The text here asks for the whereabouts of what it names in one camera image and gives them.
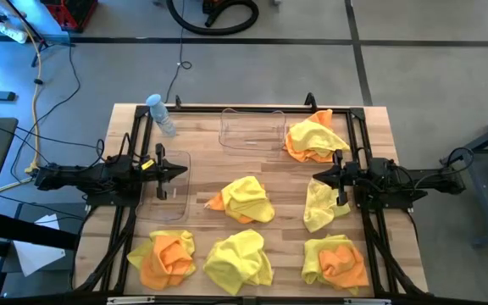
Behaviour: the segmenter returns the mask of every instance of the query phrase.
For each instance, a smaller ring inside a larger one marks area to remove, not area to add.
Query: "microfiber cloth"
[[[275,210],[267,198],[264,186],[253,176],[233,181],[210,199],[205,207],[225,211],[225,214],[241,224],[254,220],[265,223],[275,216]]]
[[[363,255],[344,235],[304,243],[302,279],[307,284],[318,280],[336,289],[348,289],[353,295],[360,286],[369,285]]]
[[[141,283],[154,290],[177,286],[196,267],[191,255],[195,252],[193,234],[186,230],[160,230],[150,233],[144,242],[127,255],[127,260],[140,271]]]
[[[202,269],[214,283],[233,296],[243,284],[270,286],[274,273],[263,244],[263,237],[254,230],[217,241]]]
[[[350,147],[330,128],[332,110],[321,110],[293,125],[286,135],[287,152],[296,160],[305,162],[309,158],[316,162],[332,162],[336,149]]]
[[[310,232],[315,232],[332,221],[335,217],[348,214],[349,205],[336,205],[338,190],[333,190],[325,183],[311,179],[308,183],[304,225]]]

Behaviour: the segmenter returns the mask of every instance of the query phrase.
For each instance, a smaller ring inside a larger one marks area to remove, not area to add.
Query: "bottle cap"
[[[146,105],[155,106],[161,102],[161,96],[159,94],[152,94],[146,99]]]

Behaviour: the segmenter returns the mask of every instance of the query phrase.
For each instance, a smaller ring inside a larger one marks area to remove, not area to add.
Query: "gray floor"
[[[101,1],[83,36],[177,37],[178,25],[163,7],[149,0]],[[271,8],[257,0],[258,23],[239,37],[348,39],[343,0],[283,0]],[[63,35],[44,8],[16,1],[41,32]],[[197,0],[187,0],[186,14],[199,22]],[[488,41],[487,0],[354,0],[362,39]],[[220,20],[246,15],[232,8]],[[41,127],[44,136],[95,143],[105,136],[114,103],[141,103],[154,92],[165,94],[178,61],[177,45],[80,44],[73,51],[82,88]],[[33,50],[0,42],[0,90],[18,93],[14,103],[0,103],[0,116],[14,116],[31,126]],[[68,49],[43,54],[46,82],[37,109],[44,114],[75,89]],[[352,47],[185,45],[184,59],[193,68],[181,71],[169,100],[178,94],[189,103],[302,103],[313,92],[319,103],[362,105]],[[437,166],[454,147],[465,144],[488,125],[488,48],[363,47],[363,59],[374,105],[387,106],[398,156],[409,168]],[[14,156],[15,141],[9,156]],[[42,141],[42,153],[62,164],[91,162],[90,150]],[[25,150],[18,169],[31,161]],[[8,158],[0,186],[12,182]],[[80,201],[77,191],[40,192],[31,186],[9,191],[10,197],[37,202]],[[0,213],[15,205],[0,200]],[[432,193],[416,203],[420,250],[430,291],[442,297],[488,301],[488,248],[470,246],[484,233],[483,217],[472,190],[461,196]],[[8,280],[11,297],[46,293],[66,285],[65,274]],[[19,283],[28,282],[29,291]]]

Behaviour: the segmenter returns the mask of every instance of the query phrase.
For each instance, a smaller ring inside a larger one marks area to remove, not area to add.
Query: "clear plastic container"
[[[277,157],[286,138],[286,115],[238,112],[227,108],[221,113],[219,144],[233,155]]]
[[[155,156],[156,154],[150,152],[149,155]],[[160,200],[157,197],[157,181],[143,183],[141,201],[136,207],[138,219],[178,223],[187,218],[191,177],[190,154],[181,151],[165,151],[165,159],[172,164],[186,166],[187,171],[177,175],[171,182],[163,183],[163,189],[167,192],[166,200]]]

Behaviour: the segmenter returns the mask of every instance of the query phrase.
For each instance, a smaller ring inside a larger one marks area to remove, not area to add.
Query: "yellow cable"
[[[25,178],[25,179],[21,180],[20,182],[14,182],[14,183],[11,183],[11,184],[6,185],[6,186],[1,186],[0,187],[0,192],[6,191],[6,190],[10,190],[10,189],[12,189],[13,187],[16,187],[16,186],[21,186],[21,185],[23,185],[25,183],[28,183],[28,182],[32,181],[32,180],[33,180],[33,178]]]
[[[39,62],[38,65],[38,70],[37,70],[37,79],[41,79],[41,70],[42,70],[42,61],[41,61],[41,53],[39,53],[39,48],[37,47],[37,44],[35,43],[35,39],[33,39],[33,35],[30,32],[30,29],[28,29],[27,25],[22,21],[21,18],[19,18],[20,23],[22,26],[24,26],[25,31],[27,32],[27,36],[30,37],[31,43],[33,43],[33,47],[35,48],[35,52],[37,53],[37,61]],[[35,84],[35,93],[33,94],[33,101],[31,102],[31,112],[33,115],[33,124],[37,122],[37,113],[36,113],[36,105],[37,105],[37,98],[39,97],[39,85]],[[35,125],[35,133],[39,135],[39,125]],[[35,155],[33,157],[33,161],[31,161],[31,164],[28,168],[25,169],[26,174],[31,173],[34,169],[38,169],[37,166],[37,159],[39,158],[39,153],[37,152],[39,150],[39,137],[35,137]]]
[[[37,47],[37,44],[35,43],[35,39],[33,39],[33,35],[30,32],[30,29],[28,29],[27,25],[22,21],[21,18],[19,18],[20,22],[22,23],[22,26],[24,26],[25,31],[27,32],[27,35],[30,37],[31,43],[33,43],[33,47],[35,48],[35,52],[37,53],[37,62],[38,64],[38,69],[37,69],[37,79],[41,79],[41,71],[42,71],[42,61],[41,61],[41,53],[39,52],[39,48]],[[35,84],[35,93],[33,94],[33,100],[31,101],[31,112],[33,114],[33,124],[37,122],[37,113],[36,113],[36,104],[37,104],[37,99],[39,98],[39,85]],[[35,134],[39,135],[39,125],[35,125]],[[37,159],[39,158],[39,137],[35,136],[35,155],[33,157],[33,161],[31,161],[31,164],[29,167],[27,167],[24,172],[27,174],[31,173],[34,169],[38,169],[37,166]],[[0,192],[10,190],[16,186],[21,186],[24,183],[28,183],[32,181],[33,178],[26,178],[21,180],[20,182],[14,182],[6,186],[0,187]]]

